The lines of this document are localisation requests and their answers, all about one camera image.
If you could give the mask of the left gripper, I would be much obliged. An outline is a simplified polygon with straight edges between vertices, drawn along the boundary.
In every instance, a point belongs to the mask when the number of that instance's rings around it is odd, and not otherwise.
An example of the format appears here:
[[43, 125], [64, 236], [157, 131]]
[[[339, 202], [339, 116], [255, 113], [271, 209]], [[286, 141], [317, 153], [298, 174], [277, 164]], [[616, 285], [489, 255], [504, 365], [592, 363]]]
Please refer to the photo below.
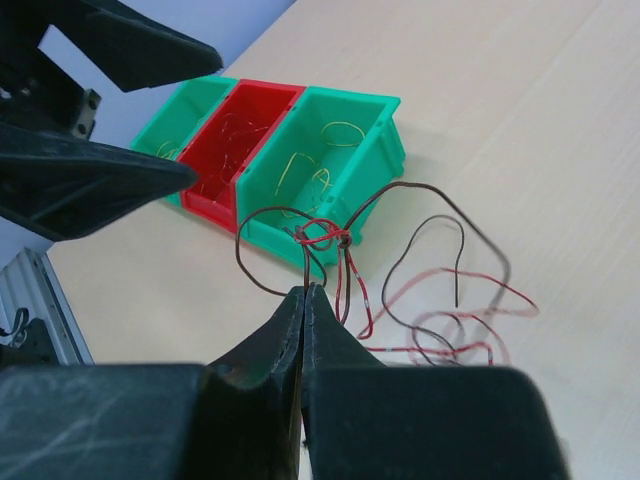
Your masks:
[[[215, 48], [120, 1], [64, 8], [65, 35], [124, 92], [223, 67]], [[87, 141], [100, 96], [40, 49], [52, 25], [36, 1], [1, 3], [1, 216], [61, 242], [187, 189], [198, 176], [175, 161]]]

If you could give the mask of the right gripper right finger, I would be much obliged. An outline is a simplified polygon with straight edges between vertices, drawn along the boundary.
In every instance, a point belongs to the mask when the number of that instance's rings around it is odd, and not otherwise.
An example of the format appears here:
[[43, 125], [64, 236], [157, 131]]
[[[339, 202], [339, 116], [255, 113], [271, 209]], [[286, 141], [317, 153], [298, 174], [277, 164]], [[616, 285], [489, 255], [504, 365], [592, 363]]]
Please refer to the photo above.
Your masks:
[[510, 367], [391, 367], [305, 295], [302, 407], [316, 479], [566, 479], [545, 401]]

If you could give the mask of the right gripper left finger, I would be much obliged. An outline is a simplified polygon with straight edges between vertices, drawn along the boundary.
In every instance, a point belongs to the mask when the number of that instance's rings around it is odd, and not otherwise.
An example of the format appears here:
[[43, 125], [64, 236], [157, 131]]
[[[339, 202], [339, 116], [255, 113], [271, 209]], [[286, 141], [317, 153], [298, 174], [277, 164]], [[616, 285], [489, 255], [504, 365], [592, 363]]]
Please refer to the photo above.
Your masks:
[[1, 350], [5, 479], [294, 479], [304, 291], [203, 364], [57, 364]]

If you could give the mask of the green bin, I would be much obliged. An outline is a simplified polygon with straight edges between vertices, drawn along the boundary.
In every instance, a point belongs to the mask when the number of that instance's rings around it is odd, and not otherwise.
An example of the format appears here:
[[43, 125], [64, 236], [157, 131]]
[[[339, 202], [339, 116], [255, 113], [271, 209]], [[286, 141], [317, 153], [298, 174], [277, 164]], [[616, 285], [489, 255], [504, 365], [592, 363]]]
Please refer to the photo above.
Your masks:
[[182, 83], [137, 134], [131, 148], [189, 165], [198, 173], [198, 182], [189, 192], [218, 197], [229, 188], [238, 165], [231, 146], [239, 120], [223, 111], [236, 84], [236, 79], [220, 76]]
[[309, 87], [236, 184], [237, 219], [248, 243], [297, 267], [291, 237], [307, 216], [337, 224], [404, 173], [393, 115], [397, 97]]

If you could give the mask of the red bin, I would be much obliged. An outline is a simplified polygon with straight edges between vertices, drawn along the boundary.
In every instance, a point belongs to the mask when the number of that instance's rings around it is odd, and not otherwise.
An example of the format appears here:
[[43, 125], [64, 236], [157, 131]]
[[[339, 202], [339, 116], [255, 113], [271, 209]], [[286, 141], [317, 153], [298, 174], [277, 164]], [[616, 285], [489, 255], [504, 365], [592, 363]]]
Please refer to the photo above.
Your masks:
[[238, 158], [231, 184], [214, 199], [190, 193], [191, 186], [180, 193], [181, 206], [234, 234], [238, 225], [237, 181], [304, 91], [301, 85], [239, 80], [223, 103], [223, 111], [235, 114], [239, 120], [231, 146]]

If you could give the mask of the aluminium rail frame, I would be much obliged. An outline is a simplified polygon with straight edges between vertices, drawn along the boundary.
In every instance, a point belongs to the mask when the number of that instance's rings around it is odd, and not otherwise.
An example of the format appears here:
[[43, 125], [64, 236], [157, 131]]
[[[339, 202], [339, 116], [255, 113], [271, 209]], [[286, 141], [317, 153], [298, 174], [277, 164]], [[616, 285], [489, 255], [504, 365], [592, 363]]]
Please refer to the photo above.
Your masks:
[[1, 363], [93, 363], [48, 257], [29, 249], [1, 269]]

